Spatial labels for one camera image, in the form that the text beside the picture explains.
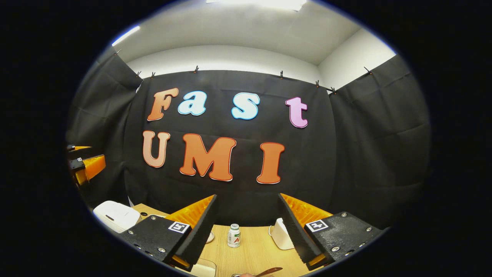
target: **black fabric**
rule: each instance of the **black fabric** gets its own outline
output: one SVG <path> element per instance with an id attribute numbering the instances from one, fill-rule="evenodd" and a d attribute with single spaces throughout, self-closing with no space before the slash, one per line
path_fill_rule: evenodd
<path id="1" fill-rule="evenodd" d="M 171 100 L 160 120 L 147 121 L 154 94 L 177 87 L 179 94 Z M 199 115 L 181 115 L 178 105 L 191 91 L 207 94 L 206 111 Z M 260 97 L 259 112 L 251 120 L 234 119 L 233 97 L 240 92 Z M 304 129 L 289 120 L 285 101 L 301 97 L 307 104 Z M 298 80 L 278 76 L 226 70 L 179 72 L 144 79 L 128 116 L 124 137 L 125 185 L 134 204 L 144 203 L 171 213 L 200 199 L 217 194 L 219 215 L 216 224 L 240 226 L 270 225 L 279 216 L 279 192 L 327 209 L 335 177 L 336 138 L 331 106 L 326 89 Z M 144 130 L 167 132 L 166 160 L 161 168 L 146 164 L 142 155 Z M 219 137 L 237 141 L 232 149 L 229 182 L 183 175 L 185 142 L 183 135 L 199 134 L 207 150 Z M 277 142 L 285 146 L 280 155 L 277 184 L 260 184 L 256 178 L 263 164 L 260 144 Z M 158 139 L 152 144 L 157 157 Z"/>
<path id="2" fill-rule="evenodd" d="M 115 53 L 110 46 L 97 58 L 68 112 L 67 143 L 92 146 L 105 156 L 105 169 L 80 188 L 92 208 L 106 200 L 129 205 L 123 179 L 123 132 L 142 79 Z"/>
<path id="3" fill-rule="evenodd" d="M 396 55 L 330 101 L 337 173 L 328 211 L 388 227 L 417 199 L 428 174 L 431 129 L 423 93 Z"/>

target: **pink letter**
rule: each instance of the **pink letter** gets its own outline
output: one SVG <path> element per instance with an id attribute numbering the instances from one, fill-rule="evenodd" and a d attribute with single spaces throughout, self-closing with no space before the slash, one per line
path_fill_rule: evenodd
<path id="1" fill-rule="evenodd" d="M 303 119 L 301 110 L 308 110 L 306 104 L 301 103 L 301 98 L 294 97 L 285 101 L 285 104 L 289 106 L 290 123 L 297 128 L 304 128 L 308 125 L 308 121 Z"/>

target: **white object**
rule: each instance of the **white object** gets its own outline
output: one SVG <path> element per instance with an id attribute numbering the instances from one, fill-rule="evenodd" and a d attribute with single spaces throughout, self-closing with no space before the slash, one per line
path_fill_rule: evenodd
<path id="1" fill-rule="evenodd" d="M 113 42 L 112 46 L 115 46 L 116 44 L 120 43 L 122 40 L 127 38 L 129 35 L 133 34 L 134 32 L 140 30 L 140 26 L 132 28 L 130 31 L 126 32 L 124 35 L 120 36 L 115 42 Z"/>
<path id="2" fill-rule="evenodd" d="M 306 0 L 207 0 L 207 4 L 216 2 L 227 4 L 257 4 L 265 7 L 299 11 L 306 3 Z"/>
<path id="3" fill-rule="evenodd" d="M 239 231 L 238 224 L 232 224 L 227 234 L 227 245 L 232 248 L 239 247 L 241 245 L 241 231 Z"/>
<path id="4" fill-rule="evenodd" d="M 282 218 L 277 218 L 277 221 L 275 222 L 274 230 L 272 231 L 272 239 L 274 239 L 275 244 L 282 250 L 294 248 Z"/>
<path id="5" fill-rule="evenodd" d="M 114 201 L 105 201 L 92 212 L 104 225 L 119 234 L 135 226 L 140 219 L 138 211 Z"/>
<path id="6" fill-rule="evenodd" d="M 209 238 L 207 239 L 207 242 L 206 243 L 211 242 L 212 240 L 214 240 L 214 238 L 215 238 L 214 233 L 212 231 L 210 231 L 210 235 L 209 235 Z"/>

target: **white bottle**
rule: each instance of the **white bottle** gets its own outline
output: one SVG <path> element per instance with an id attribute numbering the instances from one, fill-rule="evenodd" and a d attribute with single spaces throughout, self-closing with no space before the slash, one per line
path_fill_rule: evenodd
<path id="1" fill-rule="evenodd" d="M 227 245 L 232 248 L 239 247 L 241 244 L 241 231 L 238 224 L 232 224 L 227 234 Z"/>

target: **wooden table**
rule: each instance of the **wooden table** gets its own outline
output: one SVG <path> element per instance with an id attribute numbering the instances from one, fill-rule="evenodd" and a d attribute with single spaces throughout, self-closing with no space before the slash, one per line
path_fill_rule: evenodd
<path id="1" fill-rule="evenodd" d="M 133 208 L 148 215 L 168 215 L 143 204 Z M 275 277 L 295 277 L 312 272 L 302 263 L 295 249 L 281 250 L 277 247 L 268 235 L 268 227 L 240 227 L 241 245 L 231 248 L 227 246 L 229 226 L 214 225 L 212 232 L 215 238 L 205 244 L 200 258 L 216 264 L 216 277 L 231 277 L 236 273 L 259 274 L 272 267 L 283 268 L 272 274 Z"/>

